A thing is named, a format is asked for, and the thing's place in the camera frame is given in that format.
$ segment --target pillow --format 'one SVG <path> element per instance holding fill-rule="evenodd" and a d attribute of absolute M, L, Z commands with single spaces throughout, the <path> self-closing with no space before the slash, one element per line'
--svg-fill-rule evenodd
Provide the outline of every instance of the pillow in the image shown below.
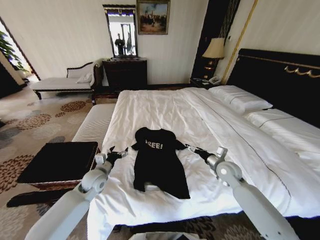
<path fill-rule="evenodd" d="M 88 72 L 84 75 L 82 75 L 77 81 L 77 84 L 83 84 L 83 83 L 90 83 L 92 79 L 92 73 Z"/>
<path fill-rule="evenodd" d="M 224 105 L 240 115 L 272 107 L 272 104 L 266 100 L 236 86 L 216 86 L 210 88 L 209 91 Z"/>
<path fill-rule="evenodd" d="M 320 129 L 278 109 L 244 116 L 320 173 Z"/>

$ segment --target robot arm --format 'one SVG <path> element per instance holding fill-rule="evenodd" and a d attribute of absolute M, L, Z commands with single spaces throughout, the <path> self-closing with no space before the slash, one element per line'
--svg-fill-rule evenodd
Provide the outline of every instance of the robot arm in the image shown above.
<path fill-rule="evenodd" d="M 235 200 L 261 236 L 270 240 L 298 240 L 294 229 L 278 212 L 269 200 L 255 187 L 248 184 L 242 177 L 242 171 L 233 162 L 225 161 L 228 149 L 219 147 L 216 154 L 187 145 L 187 148 L 199 154 L 210 166 L 217 179 L 230 186 Z"/>
<path fill-rule="evenodd" d="M 102 192 L 115 161 L 124 158 L 128 149 L 95 156 L 97 167 L 87 172 L 82 181 L 64 194 L 29 230 L 26 240 L 63 240 L 89 210 L 91 200 Z"/>
<path fill-rule="evenodd" d="M 265 239 L 299 239 L 278 210 L 255 187 L 242 178 L 238 165 L 225 161 L 227 149 L 219 147 L 216 154 L 187 145 L 188 149 L 199 154 L 214 171 L 225 186 L 230 186 L 233 196 Z M 96 155 L 97 167 L 89 171 L 72 191 L 64 194 L 35 223 L 26 235 L 26 240 L 63 240 L 66 239 L 89 209 L 90 201 L 103 190 L 108 175 L 116 159 L 125 157 L 122 152 L 111 152 L 105 159 L 103 154 Z"/>

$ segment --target white duvet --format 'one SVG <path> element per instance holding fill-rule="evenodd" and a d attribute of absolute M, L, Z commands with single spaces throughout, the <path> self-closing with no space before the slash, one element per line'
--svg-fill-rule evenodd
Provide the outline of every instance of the white duvet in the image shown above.
<path fill-rule="evenodd" d="M 320 177 L 293 152 L 223 106 L 205 89 L 121 92 L 102 152 L 112 146 L 122 151 L 133 145 L 135 132 L 141 127 L 170 130 L 182 143 L 212 153 L 218 146 L 228 148 L 226 160 L 239 165 L 243 178 L 262 191 L 284 216 L 320 215 Z M 129 148 L 128 156 L 116 161 L 104 191 L 91 202 L 89 240 L 105 240 L 117 224 L 163 223 L 242 210 L 232 189 L 219 183 L 209 166 L 187 149 L 177 151 L 177 156 L 191 199 L 177 199 L 159 189 L 135 190 L 136 156 L 137 152 Z"/>

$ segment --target floral rug pattern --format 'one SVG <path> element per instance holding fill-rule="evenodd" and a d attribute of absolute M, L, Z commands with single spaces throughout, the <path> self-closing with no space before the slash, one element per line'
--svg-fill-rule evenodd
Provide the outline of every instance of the floral rug pattern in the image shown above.
<path fill-rule="evenodd" d="M 115 103 L 98 99 L 97 103 Z M 29 87 L 0 98 L 0 240 L 22 240 L 31 226 L 50 208 L 34 204 L 7 208 L 14 196 L 37 188 L 16 182 L 20 173 L 45 143 L 69 142 L 92 108 L 87 93 L 42 93 L 42 100 Z M 68 240 L 87 239 L 87 216 Z M 258 240 L 259 233 L 244 213 L 198 217 L 142 226 L 116 226 L 108 240 L 127 240 L 134 233 L 171 231 L 196 233 L 208 240 Z"/>

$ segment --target wooden dresser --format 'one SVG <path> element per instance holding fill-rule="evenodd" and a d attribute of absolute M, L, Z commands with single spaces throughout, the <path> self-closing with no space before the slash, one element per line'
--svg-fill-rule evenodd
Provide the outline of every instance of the wooden dresser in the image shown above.
<path fill-rule="evenodd" d="M 147 59 L 141 57 L 116 58 L 103 61 L 106 78 L 116 91 L 146 89 L 148 84 Z"/>

